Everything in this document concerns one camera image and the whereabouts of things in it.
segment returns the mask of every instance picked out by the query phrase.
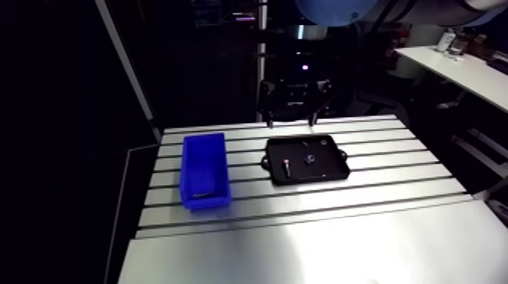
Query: machine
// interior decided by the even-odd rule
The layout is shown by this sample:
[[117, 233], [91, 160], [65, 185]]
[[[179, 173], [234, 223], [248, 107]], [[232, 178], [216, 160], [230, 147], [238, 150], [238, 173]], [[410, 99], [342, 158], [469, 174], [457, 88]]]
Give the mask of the machine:
[[[364, 60], [361, 52], [369, 44], [365, 39], [368, 40], [382, 23], [478, 26], [504, 11], [508, 1], [277, 0], [262, 5], [268, 5], [275, 16], [274, 23], [283, 27], [285, 36], [290, 39], [286, 41], [289, 44], [277, 50], [280, 58], [277, 77], [262, 78], [259, 83], [258, 111], [270, 126], [273, 121], [304, 118], [313, 125], [327, 104], [339, 94], [347, 96], [344, 93], [350, 92], [360, 77]], [[360, 22], [372, 25], [365, 36], [358, 32], [355, 43], [350, 44], [355, 47], [345, 56], [350, 60], [345, 62], [349, 76], [327, 78], [321, 67], [330, 65], [330, 58], [322, 55], [320, 42], [329, 39], [330, 27], [357, 26]]]

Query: aluminum table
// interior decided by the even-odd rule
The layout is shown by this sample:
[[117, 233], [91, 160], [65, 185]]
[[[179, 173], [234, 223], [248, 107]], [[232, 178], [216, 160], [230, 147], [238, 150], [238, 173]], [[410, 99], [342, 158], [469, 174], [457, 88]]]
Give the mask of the aluminum table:
[[[506, 283], [508, 232], [395, 116], [165, 131], [119, 283]], [[224, 132], [227, 208], [190, 212], [178, 193], [183, 138]], [[266, 140], [330, 134], [343, 181], [273, 185]]]

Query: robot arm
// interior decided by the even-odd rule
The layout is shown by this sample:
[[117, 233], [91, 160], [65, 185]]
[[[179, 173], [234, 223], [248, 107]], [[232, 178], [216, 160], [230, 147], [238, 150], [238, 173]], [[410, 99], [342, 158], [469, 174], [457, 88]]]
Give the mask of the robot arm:
[[[294, 0], [300, 13], [322, 26], [373, 22], [394, 0]], [[385, 22], [475, 26], [488, 22], [508, 6], [508, 0], [398, 0]]]

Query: workbench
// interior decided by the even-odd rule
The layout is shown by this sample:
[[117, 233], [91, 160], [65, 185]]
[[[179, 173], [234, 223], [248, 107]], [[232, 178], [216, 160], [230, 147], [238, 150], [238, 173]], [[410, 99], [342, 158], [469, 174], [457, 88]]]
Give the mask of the workbench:
[[[223, 132], [232, 203], [188, 211], [187, 135]], [[268, 138], [330, 134], [343, 181], [278, 187]], [[121, 284], [508, 282], [508, 232], [395, 116], [166, 129]]]
[[508, 75], [470, 54], [464, 54], [457, 61], [433, 48], [419, 46], [396, 51], [508, 113]]

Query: small metal part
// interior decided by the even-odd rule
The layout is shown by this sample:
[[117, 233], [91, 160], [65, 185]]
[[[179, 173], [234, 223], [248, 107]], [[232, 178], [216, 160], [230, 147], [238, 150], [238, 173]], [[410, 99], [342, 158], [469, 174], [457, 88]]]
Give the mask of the small metal part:
[[199, 198], [206, 198], [211, 196], [212, 193], [203, 193], [203, 194], [193, 194], [192, 198], [199, 199]]
[[307, 165], [310, 165], [311, 163], [313, 163], [314, 161], [316, 160], [316, 158], [314, 157], [314, 155], [307, 155], [307, 157], [305, 157], [303, 159], [303, 161], [305, 162], [305, 164]]
[[291, 178], [290, 161], [288, 159], [283, 160], [284, 171], [286, 172], [286, 178]]

